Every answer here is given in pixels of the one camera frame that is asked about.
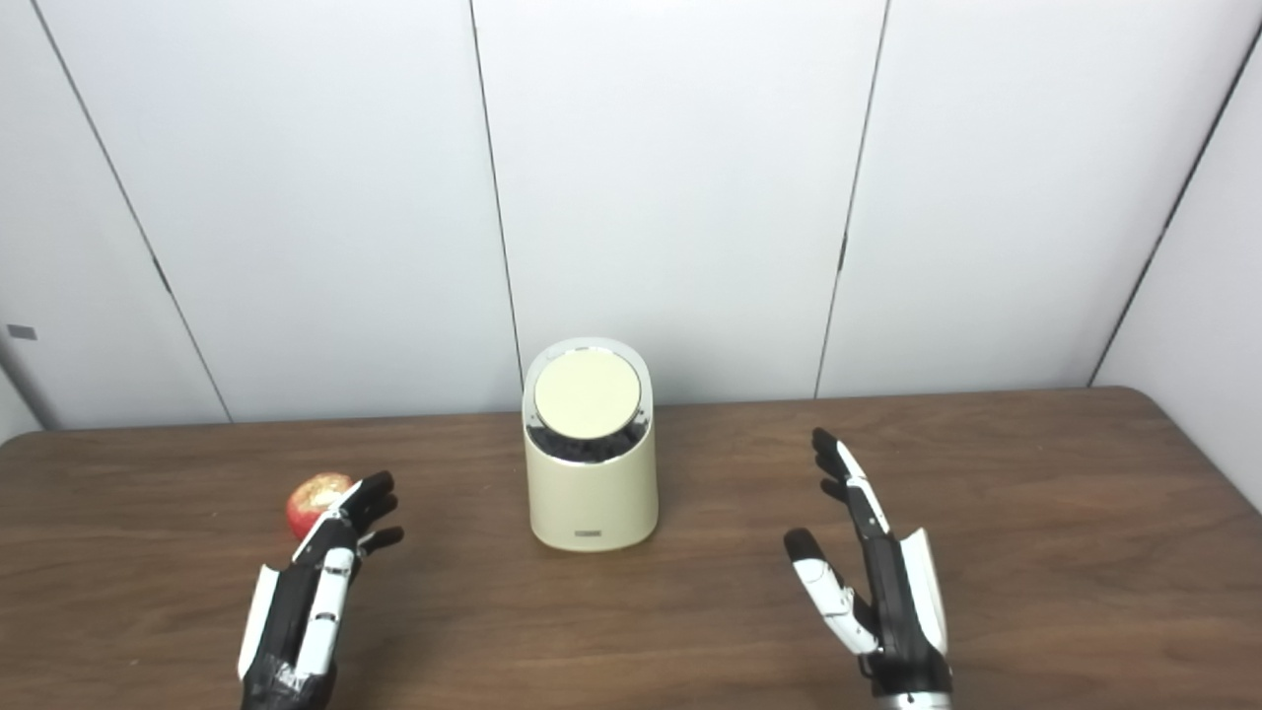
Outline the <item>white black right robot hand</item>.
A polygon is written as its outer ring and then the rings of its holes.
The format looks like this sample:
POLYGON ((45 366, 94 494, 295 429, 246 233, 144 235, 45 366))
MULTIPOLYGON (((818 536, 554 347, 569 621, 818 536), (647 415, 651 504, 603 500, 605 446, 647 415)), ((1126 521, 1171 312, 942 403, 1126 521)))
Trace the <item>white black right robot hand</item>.
POLYGON ((793 528, 784 545, 806 597, 833 636, 858 660, 880 709, 950 709, 946 612, 928 531, 900 538, 870 477, 824 428, 811 431, 820 488, 847 509, 864 556, 864 599, 834 570, 811 531, 793 528))

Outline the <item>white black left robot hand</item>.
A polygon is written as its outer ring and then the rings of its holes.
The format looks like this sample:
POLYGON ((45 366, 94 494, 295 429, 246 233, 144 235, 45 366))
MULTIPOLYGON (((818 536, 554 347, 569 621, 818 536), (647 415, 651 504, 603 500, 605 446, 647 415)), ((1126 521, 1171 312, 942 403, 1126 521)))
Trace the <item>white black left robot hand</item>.
POLYGON ((390 470, 321 473, 293 491, 286 516, 302 542, 284 569, 257 571, 236 665, 241 707, 328 706, 350 588, 365 557, 403 541, 403 528, 374 530, 396 508, 390 470))

